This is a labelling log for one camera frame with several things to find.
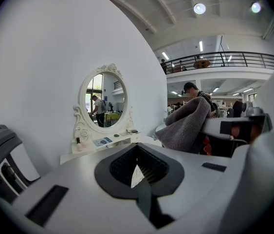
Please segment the oval mirror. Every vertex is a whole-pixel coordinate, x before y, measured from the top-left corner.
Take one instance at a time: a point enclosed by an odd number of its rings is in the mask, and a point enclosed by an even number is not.
[[[85,105],[95,125],[108,128],[118,122],[124,111],[125,88],[112,73],[99,73],[89,82]]]

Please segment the gray towel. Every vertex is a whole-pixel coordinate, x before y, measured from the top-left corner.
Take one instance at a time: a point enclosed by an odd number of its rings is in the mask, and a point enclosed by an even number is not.
[[[203,97],[196,97],[168,116],[166,127],[154,136],[166,148],[190,152],[207,117],[210,117],[209,103]]]

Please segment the white ornate mirror frame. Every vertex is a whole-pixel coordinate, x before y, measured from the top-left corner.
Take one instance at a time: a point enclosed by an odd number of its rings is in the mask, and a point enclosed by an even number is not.
[[[98,74],[111,74],[113,76],[116,76],[118,81],[122,84],[125,95],[123,114],[116,124],[108,128],[99,127],[94,124],[86,110],[85,98],[87,87],[89,82]],[[72,142],[75,142],[75,139],[79,137],[81,142],[90,141],[92,143],[92,140],[94,139],[104,138],[110,134],[125,133],[126,130],[131,130],[133,127],[133,121],[131,118],[132,107],[130,106],[128,90],[125,86],[121,72],[113,63],[110,65],[103,65],[102,67],[96,68],[89,75],[87,75],[79,91],[78,105],[75,105],[73,109],[75,110],[74,115],[76,116],[76,123],[74,126],[74,139],[72,140]]]

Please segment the small bottle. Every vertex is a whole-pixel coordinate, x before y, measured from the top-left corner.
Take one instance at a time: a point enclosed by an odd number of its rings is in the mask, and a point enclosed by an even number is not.
[[[77,145],[76,145],[77,150],[81,151],[83,147],[82,147],[82,144],[80,143],[79,137],[76,138],[76,142],[77,142]]]

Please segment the metal railing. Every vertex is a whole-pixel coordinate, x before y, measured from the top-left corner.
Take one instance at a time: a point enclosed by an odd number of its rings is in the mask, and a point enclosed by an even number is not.
[[[165,66],[163,65],[167,74],[216,67],[274,69],[274,55],[241,51],[211,52],[170,60],[165,62]]]
[[[119,82],[119,81],[116,81],[115,83],[114,83],[114,90],[115,89],[118,89],[118,88],[121,88],[122,87],[122,84]]]

